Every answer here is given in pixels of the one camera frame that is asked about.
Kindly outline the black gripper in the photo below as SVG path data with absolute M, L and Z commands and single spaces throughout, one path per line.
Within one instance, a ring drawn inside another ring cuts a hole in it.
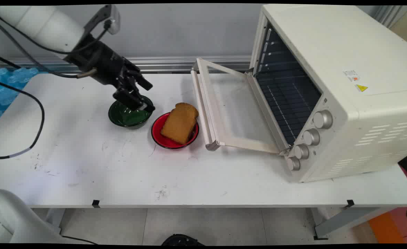
M 67 55 L 64 60 L 84 73 L 95 68 L 97 71 L 91 77 L 103 85 L 115 86 L 113 98 L 130 110 L 155 110 L 155 106 L 139 93 L 137 84 L 147 91 L 153 88 L 143 77 L 140 68 L 102 41 L 96 41 L 81 52 Z

